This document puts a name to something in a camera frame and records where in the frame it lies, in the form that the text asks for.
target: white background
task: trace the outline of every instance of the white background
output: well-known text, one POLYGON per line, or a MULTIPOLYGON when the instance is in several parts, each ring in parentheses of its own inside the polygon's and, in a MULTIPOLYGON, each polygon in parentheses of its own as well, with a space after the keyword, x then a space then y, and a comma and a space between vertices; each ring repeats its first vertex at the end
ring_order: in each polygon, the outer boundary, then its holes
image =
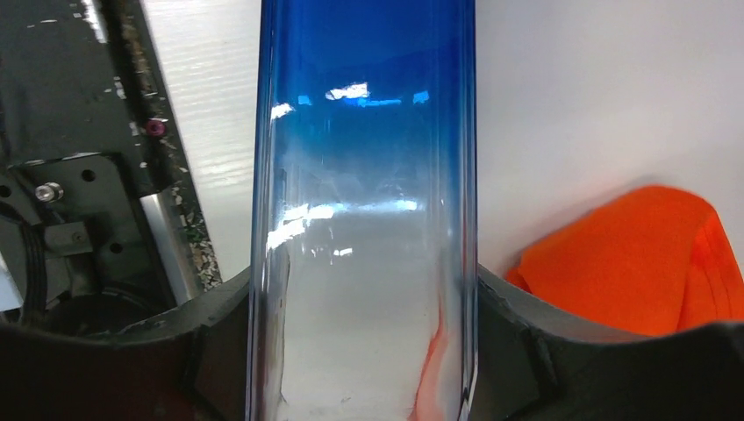
MULTIPOLYGON (((143 0, 223 276, 249 261, 258 0, 143 0)), ((744 2, 480 0, 480 261, 633 186, 691 189, 744 256, 744 2)))

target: orange cloth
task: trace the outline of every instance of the orange cloth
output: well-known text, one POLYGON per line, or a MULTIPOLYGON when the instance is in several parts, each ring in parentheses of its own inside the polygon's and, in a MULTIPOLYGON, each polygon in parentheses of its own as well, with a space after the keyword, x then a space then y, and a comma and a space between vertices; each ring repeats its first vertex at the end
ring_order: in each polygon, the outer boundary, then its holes
POLYGON ((512 284, 597 323, 664 335, 744 320, 744 282, 716 211, 691 193, 637 189, 526 250, 512 284))

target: blue gradient tube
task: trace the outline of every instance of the blue gradient tube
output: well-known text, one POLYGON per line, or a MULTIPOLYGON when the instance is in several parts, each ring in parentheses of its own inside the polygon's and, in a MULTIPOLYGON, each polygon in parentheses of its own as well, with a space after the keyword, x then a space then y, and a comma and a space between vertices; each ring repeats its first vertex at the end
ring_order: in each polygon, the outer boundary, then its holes
POLYGON ((264 0, 251 421, 466 419, 473 0, 264 0))

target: purple screw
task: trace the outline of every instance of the purple screw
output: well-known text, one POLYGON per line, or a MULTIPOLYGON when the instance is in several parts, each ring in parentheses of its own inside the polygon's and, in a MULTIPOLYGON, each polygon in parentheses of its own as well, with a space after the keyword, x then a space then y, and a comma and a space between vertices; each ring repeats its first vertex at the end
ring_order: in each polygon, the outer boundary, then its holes
POLYGON ((165 124, 160 120, 151 119, 145 125, 145 132, 148 136, 160 137, 165 134, 165 124))

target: silver bolt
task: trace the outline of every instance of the silver bolt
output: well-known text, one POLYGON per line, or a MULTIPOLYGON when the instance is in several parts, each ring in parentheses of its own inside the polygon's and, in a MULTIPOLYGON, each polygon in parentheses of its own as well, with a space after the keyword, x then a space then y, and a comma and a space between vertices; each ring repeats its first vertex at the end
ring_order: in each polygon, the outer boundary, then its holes
POLYGON ((51 203, 62 199, 65 196, 65 190, 56 182, 47 182, 38 186, 33 194, 40 202, 51 203))

